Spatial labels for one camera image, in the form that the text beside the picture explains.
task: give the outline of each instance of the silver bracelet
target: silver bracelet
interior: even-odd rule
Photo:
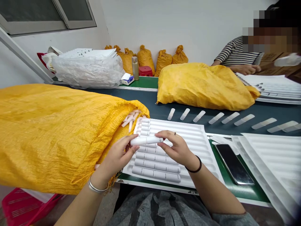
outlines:
[[[97,193],[102,193],[102,192],[104,192],[104,191],[106,191],[106,190],[108,189],[108,186],[107,186],[107,188],[104,189],[104,190],[99,190],[99,189],[97,189],[96,187],[94,187],[94,186],[92,185],[92,183],[91,183],[91,177],[90,177],[89,180],[88,180],[88,185],[89,185],[89,188],[90,188],[92,191],[97,192]]]

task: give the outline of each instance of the clear plastic bag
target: clear plastic bag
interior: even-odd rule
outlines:
[[[54,57],[56,77],[78,89],[112,89],[125,74],[120,56]]]

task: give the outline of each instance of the window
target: window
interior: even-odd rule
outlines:
[[[0,0],[0,26],[10,35],[95,27],[88,0]]]

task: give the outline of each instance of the red basket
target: red basket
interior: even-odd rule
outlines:
[[[8,226],[29,226],[45,217],[63,195],[55,194],[43,203],[20,188],[14,189],[2,200],[2,209]]]

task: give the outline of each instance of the black wristband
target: black wristband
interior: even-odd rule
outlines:
[[[202,161],[200,160],[200,167],[196,170],[196,171],[191,171],[189,169],[187,169],[190,173],[197,173],[201,170],[202,168]]]

